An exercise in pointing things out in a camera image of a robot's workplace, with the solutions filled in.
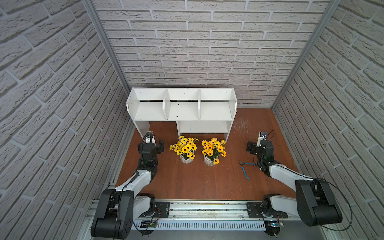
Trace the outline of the sunflower pot white vase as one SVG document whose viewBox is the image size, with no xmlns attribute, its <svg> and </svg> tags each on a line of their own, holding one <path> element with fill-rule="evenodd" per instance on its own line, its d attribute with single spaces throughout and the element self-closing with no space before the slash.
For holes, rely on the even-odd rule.
<svg viewBox="0 0 384 240">
<path fill-rule="evenodd" d="M 180 136 L 176 144 L 170 145 L 170 151 L 174 151 L 184 164 L 190 164 L 195 159 L 197 150 L 197 138 L 186 138 Z"/>
<path fill-rule="evenodd" d="M 219 156 L 227 156 L 225 144 L 225 140 L 219 141 L 217 138 L 212 138 L 210 141 L 202 141 L 202 154 L 204 156 L 204 162 L 207 166 L 215 166 L 220 163 Z"/>
</svg>

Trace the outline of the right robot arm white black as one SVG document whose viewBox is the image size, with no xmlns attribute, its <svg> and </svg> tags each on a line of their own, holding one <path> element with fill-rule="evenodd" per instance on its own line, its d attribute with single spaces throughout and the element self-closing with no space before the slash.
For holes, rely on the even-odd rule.
<svg viewBox="0 0 384 240">
<path fill-rule="evenodd" d="M 330 224 L 343 221 L 343 214 L 332 188 L 335 185 L 321 178 L 312 178 L 295 172 L 275 160 L 274 146 L 269 140 L 258 140 L 257 143 L 247 142 L 246 151 L 257 157 L 257 166 L 266 176 L 278 180 L 295 191 L 294 198 L 279 194 L 265 195 L 263 208 L 268 215 L 271 210 L 284 212 L 299 217 L 309 227 L 322 226 L 335 232 L 348 230 L 353 223 L 353 215 L 349 224 L 343 229 L 331 229 Z"/>
</svg>

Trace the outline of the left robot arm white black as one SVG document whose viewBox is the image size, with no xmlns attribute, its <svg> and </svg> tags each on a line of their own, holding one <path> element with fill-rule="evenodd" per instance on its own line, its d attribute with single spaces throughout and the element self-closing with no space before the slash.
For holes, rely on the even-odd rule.
<svg viewBox="0 0 384 240">
<path fill-rule="evenodd" d="M 140 215 L 155 212 L 156 198 L 153 194 L 142 194 L 141 190 L 151 183 L 158 170 L 158 154 L 164 151 L 164 143 L 157 145 L 155 136 L 148 132 L 138 144 L 141 155 L 138 167 L 131 178 L 114 189 L 105 189 L 99 198 L 91 226 L 95 238 L 127 238 Z"/>
</svg>

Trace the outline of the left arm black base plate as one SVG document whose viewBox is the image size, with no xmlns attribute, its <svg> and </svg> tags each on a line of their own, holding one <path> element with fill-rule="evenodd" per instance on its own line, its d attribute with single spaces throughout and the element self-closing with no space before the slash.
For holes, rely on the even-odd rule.
<svg viewBox="0 0 384 240">
<path fill-rule="evenodd" d="M 170 213 L 170 202 L 156 201 L 153 218 L 168 218 Z"/>
</svg>

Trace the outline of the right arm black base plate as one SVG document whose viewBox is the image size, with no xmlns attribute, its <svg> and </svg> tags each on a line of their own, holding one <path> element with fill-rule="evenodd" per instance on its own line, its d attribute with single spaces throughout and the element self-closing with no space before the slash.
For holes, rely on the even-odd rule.
<svg viewBox="0 0 384 240">
<path fill-rule="evenodd" d="M 265 204 L 264 202 L 248 202 L 246 203 L 248 216 L 250 219 L 277 219 L 288 218 L 288 214 L 285 212 L 280 212 L 274 210 L 269 204 Z"/>
</svg>

